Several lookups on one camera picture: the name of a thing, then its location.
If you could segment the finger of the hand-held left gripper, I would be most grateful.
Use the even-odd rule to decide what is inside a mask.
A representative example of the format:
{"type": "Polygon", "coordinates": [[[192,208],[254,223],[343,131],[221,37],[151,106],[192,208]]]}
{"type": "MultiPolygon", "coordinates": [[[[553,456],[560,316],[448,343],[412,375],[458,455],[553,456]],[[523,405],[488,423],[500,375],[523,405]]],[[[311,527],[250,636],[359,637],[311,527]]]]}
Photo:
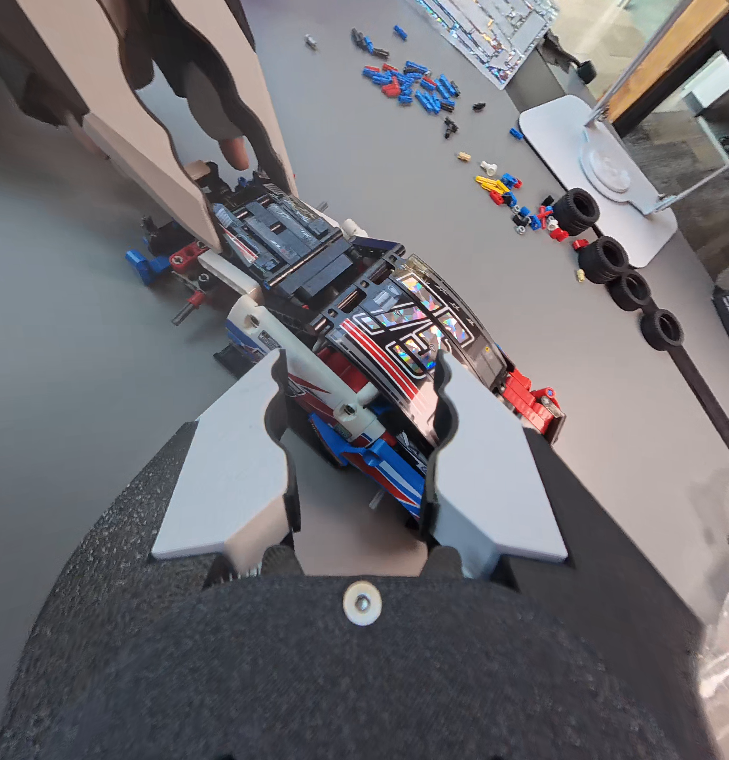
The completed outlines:
{"type": "Polygon", "coordinates": [[[159,70],[185,99],[184,73],[195,63],[216,88],[270,181],[297,195],[294,173],[241,2],[159,2],[159,70]]]}
{"type": "Polygon", "coordinates": [[[221,234],[168,130],[123,72],[118,35],[103,6],[85,1],[18,1],[58,67],[88,107],[85,133],[198,241],[223,251],[221,234]]]}

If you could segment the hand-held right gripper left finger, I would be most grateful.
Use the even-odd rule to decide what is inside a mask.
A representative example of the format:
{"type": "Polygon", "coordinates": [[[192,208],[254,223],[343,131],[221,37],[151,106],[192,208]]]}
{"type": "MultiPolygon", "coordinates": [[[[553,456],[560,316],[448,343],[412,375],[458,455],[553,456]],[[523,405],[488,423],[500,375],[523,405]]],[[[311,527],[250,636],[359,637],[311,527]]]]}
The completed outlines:
{"type": "Polygon", "coordinates": [[[198,418],[151,549],[158,561],[220,553],[238,573],[301,529],[283,349],[270,351],[198,418]]]}

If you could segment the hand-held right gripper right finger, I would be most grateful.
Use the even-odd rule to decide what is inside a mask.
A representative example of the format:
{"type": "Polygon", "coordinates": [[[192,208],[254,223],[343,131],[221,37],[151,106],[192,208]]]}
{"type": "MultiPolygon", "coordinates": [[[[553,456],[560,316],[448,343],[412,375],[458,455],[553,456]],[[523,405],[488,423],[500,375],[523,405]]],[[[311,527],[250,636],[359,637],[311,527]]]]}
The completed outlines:
{"type": "Polygon", "coordinates": [[[452,549],[466,578],[490,579],[505,557],[565,563],[568,548],[521,422],[443,350],[434,390],[437,444],[427,461],[421,537],[452,549]]]}

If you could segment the toy brick race car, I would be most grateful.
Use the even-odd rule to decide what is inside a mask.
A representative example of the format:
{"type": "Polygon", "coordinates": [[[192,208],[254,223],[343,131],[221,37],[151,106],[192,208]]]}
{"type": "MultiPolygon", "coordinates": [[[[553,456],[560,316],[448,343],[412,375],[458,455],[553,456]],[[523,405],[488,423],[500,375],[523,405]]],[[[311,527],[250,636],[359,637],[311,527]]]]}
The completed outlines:
{"type": "Polygon", "coordinates": [[[343,226],[285,193],[261,172],[230,188],[216,164],[197,162],[197,184],[227,243],[213,252],[181,224],[145,217],[125,259],[146,286],[171,274],[189,291],[179,325],[231,290],[229,347],[215,358],[237,378],[275,349],[287,394],[318,448],[353,466],[417,521],[427,460],[437,446],[434,373],[453,355],[550,444],[566,420],[554,389],[532,389],[476,314],[399,242],[343,226]]]}

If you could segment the grey desk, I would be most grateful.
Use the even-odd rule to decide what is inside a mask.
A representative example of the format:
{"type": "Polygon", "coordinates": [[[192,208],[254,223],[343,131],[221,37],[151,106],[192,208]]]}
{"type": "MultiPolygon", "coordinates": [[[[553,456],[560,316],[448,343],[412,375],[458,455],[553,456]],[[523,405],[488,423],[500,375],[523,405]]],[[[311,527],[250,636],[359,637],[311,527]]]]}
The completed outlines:
{"type": "MultiPolygon", "coordinates": [[[[521,239],[474,186],[504,158],[534,195],[557,183],[507,130],[548,71],[497,91],[406,2],[245,2],[302,197],[407,244],[477,310],[568,420],[559,455],[704,622],[729,589],[729,451],[636,317],[578,283],[567,245],[521,239]],[[399,25],[408,38],[393,33],[399,25]],[[351,40],[354,27],[382,60],[351,40]],[[317,50],[304,36],[310,34],[317,50]],[[459,88],[453,113],[402,107],[361,77],[407,61],[459,88]],[[486,102],[480,113],[473,104],[486,102]],[[445,118],[458,132],[444,139],[445,118]]],[[[180,427],[230,385],[211,310],[123,260],[156,215],[135,185],[63,131],[26,118],[0,82],[0,667],[85,532],[180,427]]]]}

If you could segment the person's left hand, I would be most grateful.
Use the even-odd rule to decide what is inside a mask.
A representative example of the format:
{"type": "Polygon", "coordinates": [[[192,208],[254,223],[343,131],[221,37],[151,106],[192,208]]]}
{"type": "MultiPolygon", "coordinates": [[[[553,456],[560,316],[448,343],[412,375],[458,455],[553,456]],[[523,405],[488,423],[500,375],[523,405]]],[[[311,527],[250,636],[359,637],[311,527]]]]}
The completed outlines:
{"type": "Polygon", "coordinates": [[[249,158],[243,133],[227,116],[212,82],[193,62],[185,69],[184,91],[196,123],[218,144],[227,162],[238,171],[248,169],[249,158]]]}

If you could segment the pile of small toy pins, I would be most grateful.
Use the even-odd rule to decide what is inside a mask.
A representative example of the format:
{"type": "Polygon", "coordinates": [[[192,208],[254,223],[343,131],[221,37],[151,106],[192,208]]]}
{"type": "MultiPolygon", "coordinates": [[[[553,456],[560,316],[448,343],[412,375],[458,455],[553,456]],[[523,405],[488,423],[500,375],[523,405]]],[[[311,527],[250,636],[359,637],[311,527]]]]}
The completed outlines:
{"type": "Polygon", "coordinates": [[[413,61],[407,61],[402,68],[388,63],[366,65],[361,70],[361,77],[400,106],[417,103],[426,113],[436,116],[453,113],[460,95],[455,82],[445,74],[436,74],[413,61]]]}

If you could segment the holographic sticker sheet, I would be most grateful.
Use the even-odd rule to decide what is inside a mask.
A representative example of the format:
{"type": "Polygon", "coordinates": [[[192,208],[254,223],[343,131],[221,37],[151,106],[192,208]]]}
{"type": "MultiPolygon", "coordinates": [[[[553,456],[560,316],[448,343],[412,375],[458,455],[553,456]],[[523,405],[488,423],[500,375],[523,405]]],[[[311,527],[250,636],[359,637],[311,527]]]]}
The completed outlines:
{"type": "Polygon", "coordinates": [[[553,1],[416,1],[438,33],[504,90],[560,13],[553,1]]]}

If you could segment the heap of mixed toy parts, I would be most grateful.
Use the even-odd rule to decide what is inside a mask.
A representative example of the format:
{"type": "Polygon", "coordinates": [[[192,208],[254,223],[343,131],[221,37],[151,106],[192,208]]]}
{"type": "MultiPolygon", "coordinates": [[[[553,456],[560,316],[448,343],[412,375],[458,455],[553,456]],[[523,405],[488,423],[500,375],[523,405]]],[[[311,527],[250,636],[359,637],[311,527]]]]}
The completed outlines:
{"type": "Polygon", "coordinates": [[[559,227],[558,221],[554,218],[552,205],[566,191],[557,198],[553,195],[545,195],[538,204],[526,205],[522,202],[520,194],[522,181],[509,173],[505,173],[501,177],[481,174],[475,176],[475,182],[497,207],[505,208],[511,213],[511,222],[518,234],[522,235],[525,232],[546,234],[556,242],[573,240],[576,248],[586,244],[586,242],[578,241],[577,238],[586,233],[587,230],[576,236],[569,236],[565,230],[559,227]]]}

